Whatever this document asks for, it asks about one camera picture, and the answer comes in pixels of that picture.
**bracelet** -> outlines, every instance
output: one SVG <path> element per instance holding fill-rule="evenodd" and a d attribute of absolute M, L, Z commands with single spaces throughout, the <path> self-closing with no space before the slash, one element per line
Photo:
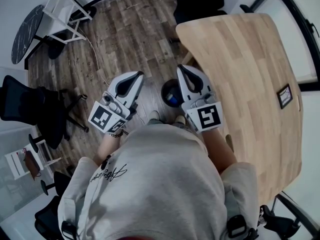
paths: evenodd
<path fill-rule="evenodd" d="M 122 135 L 124 135 L 124 131 L 122 130 L 119 134 L 109 134 L 111 137 L 114 137 L 114 138 L 119 138 L 121 137 Z"/>

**white folding chair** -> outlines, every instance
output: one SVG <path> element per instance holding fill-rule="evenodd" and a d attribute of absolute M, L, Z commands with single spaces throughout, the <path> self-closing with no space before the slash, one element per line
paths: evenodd
<path fill-rule="evenodd" d="M 72 20 L 70 16 L 75 9 L 79 9 L 83 13 L 84 17 Z M 46 22 L 47 24 L 45 24 L 45 28 L 42 28 L 42 31 L 45 32 L 46 36 L 49 36 L 64 44 L 80 39 L 87 40 L 77 30 L 80 21 L 87 19 L 92 20 L 92 17 L 74 0 L 49 0 L 43 9 L 43 12 L 52 19 L 49 23 Z M 70 30 L 73 33 L 72 38 L 68 40 L 62 40 L 54 35 L 63 30 Z"/>
<path fill-rule="evenodd" d="M 45 168 L 48 168 L 50 165 L 61 160 L 61 157 L 59 157 L 57 159 L 52 158 L 50 151 L 48 149 L 48 146 L 44 140 L 38 142 L 37 146 L 39 147 L 38 153 L 35 152 L 35 150 L 31 146 L 31 144 L 26 145 L 25 148 L 27 151 L 31 151 L 31 153 L 34 157 L 34 160 L 36 161 L 36 163 L 39 166 L 40 171 L 44 170 Z M 44 153 L 47 153 L 49 160 L 46 159 Z M 6 158 L 8 164 L 9 164 L 9 167 L 12 171 L 12 174 L 13 174 L 13 177 L 15 180 L 30 173 L 30 171 L 28 170 L 28 168 L 24 162 L 25 156 L 22 152 L 22 149 L 11 152 L 9 154 L 5 154 L 4 157 Z"/>

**buckle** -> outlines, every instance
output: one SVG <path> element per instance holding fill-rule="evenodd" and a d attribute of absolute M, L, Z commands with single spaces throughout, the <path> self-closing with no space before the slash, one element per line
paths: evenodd
<path fill-rule="evenodd" d="M 69 240 L 77 240 L 77 228 L 70 222 L 63 221 L 61 224 L 61 232 L 64 237 Z"/>
<path fill-rule="evenodd" d="M 250 228 L 247 237 L 243 240 L 255 240 L 258 237 L 259 237 L 258 230 L 255 230 L 254 228 Z"/>
<path fill-rule="evenodd" d="M 245 218 L 240 214 L 233 216 L 226 223 L 229 238 L 236 238 L 247 231 Z"/>

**wooden table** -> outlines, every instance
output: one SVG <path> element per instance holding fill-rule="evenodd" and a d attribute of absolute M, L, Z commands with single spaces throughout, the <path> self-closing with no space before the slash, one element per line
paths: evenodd
<path fill-rule="evenodd" d="M 223 15 L 176 32 L 189 50 L 184 63 L 196 59 L 222 103 L 221 133 L 239 161 L 256 166 L 259 203 L 268 203 L 302 165 L 301 93 L 275 23 L 267 14 Z M 281 109 L 277 92 L 286 84 L 293 100 Z"/>

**dark wood plank floor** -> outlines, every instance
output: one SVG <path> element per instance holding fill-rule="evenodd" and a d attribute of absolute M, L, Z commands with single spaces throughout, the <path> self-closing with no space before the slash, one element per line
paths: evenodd
<path fill-rule="evenodd" d="M 97 55 L 100 73 L 108 83 L 128 71 L 143 71 L 145 81 L 137 101 L 137 113 L 147 123 L 149 113 L 157 110 L 163 121 L 171 123 L 180 113 L 161 99 L 162 85 L 176 78 L 177 64 L 187 51 L 181 45 L 170 45 L 176 37 L 173 12 L 176 0 L 103 0 L 96 5 L 93 21 L 80 28 L 91 41 Z M 52 156 L 62 157 L 54 170 L 76 165 L 83 156 L 93 157 L 102 140 L 102 133 L 88 123 L 94 102 L 99 101 L 108 86 L 98 72 L 94 51 L 88 41 L 80 40 L 65 46 L 55 60 L 48 58 L 43 44 L 28 60 L 30 87 L 45 86 L 50 90 L 68 89 L 65 103 L 78 94 L 87 94 L 71 116 L 89 127 L 89 133 L 68 123 L 70 141 L 62 140 Z M 127 124 L 130 132 L 143 125 L 137 116 Z"/>

